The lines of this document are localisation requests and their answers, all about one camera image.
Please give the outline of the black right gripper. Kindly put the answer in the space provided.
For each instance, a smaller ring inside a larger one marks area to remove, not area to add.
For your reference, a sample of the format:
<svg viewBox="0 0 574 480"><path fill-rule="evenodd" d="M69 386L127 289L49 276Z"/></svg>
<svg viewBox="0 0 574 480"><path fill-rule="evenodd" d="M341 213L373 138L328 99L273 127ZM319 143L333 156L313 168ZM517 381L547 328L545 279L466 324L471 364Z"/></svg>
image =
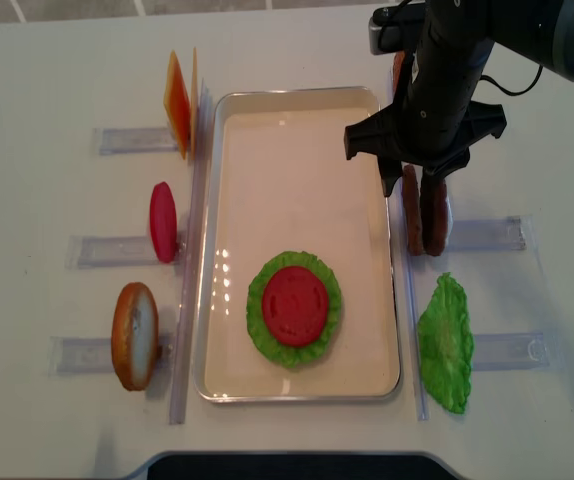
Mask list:
<svg viewBox="0 0 574 480"><path fill-rule="evenodd" d="M470 146L503 134L503 107L472 99L494 45L485 33L486 22L486 2L430 1L392 104L345 128L347 159L359 153L378 156L385 197L401 177L401 161L423 168L462 168ZM449 210L445 177L423 169L420 211Z"/></svg>

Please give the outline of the dark robot base panel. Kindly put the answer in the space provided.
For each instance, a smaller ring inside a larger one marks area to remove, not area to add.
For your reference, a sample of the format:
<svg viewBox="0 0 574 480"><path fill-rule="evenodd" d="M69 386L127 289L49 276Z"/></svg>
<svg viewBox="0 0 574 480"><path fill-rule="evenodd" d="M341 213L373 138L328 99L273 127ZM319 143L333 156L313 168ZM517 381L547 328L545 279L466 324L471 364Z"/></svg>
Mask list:
<svg viewBox="0 0 574 480"><path fill-rule="evenodd" d="M129 479L460 479L420 453L198 451L154 456Z"/></svg>

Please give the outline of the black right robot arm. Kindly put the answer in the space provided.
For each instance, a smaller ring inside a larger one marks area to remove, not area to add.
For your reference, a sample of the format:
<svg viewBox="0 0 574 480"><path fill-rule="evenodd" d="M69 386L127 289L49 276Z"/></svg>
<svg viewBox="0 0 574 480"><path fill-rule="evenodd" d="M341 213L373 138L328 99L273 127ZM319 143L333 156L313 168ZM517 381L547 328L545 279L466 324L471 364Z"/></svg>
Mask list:
<svg viewBox="0 0 574 480"><path fill-rule="evenodd" d="M386 195L404 164L421 167L423 207L472 145L506 128L502 106L473 99L494 45L574 82L574 1L403 1L370 28L373 54L404 59L392 104L346 127L345 154L376 156Z"/></svg>

